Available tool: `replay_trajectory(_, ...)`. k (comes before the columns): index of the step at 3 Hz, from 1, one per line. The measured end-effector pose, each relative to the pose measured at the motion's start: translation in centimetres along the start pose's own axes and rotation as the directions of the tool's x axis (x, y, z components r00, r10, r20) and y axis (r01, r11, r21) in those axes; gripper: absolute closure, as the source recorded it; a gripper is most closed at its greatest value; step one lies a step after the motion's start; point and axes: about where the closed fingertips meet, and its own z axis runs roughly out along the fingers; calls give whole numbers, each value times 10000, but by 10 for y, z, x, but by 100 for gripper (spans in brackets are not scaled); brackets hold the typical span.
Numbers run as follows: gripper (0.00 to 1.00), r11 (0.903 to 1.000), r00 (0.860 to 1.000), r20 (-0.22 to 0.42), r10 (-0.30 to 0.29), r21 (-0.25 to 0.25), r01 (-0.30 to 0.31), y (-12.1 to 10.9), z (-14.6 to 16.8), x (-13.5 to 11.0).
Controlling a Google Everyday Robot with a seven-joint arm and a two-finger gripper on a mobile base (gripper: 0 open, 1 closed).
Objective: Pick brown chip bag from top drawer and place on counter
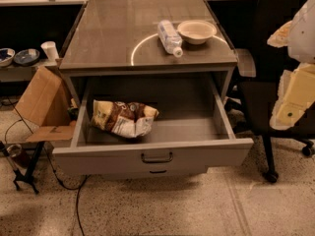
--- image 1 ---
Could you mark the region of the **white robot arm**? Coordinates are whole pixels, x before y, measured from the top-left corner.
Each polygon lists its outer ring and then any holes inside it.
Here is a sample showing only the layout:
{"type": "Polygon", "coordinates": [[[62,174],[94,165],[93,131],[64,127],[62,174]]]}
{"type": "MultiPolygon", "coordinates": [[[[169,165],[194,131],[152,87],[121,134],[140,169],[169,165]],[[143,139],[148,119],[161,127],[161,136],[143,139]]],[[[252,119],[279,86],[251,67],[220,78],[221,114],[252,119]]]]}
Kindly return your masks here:
{"type": "Polygon", "coordinates": [[[270,119],[273,129],[286,130],[315,102],[315,0],[307,0],[267,43],[277,48],[286,46],[288,56],[299,62],[292,72],[283,71],[270,119]]]}

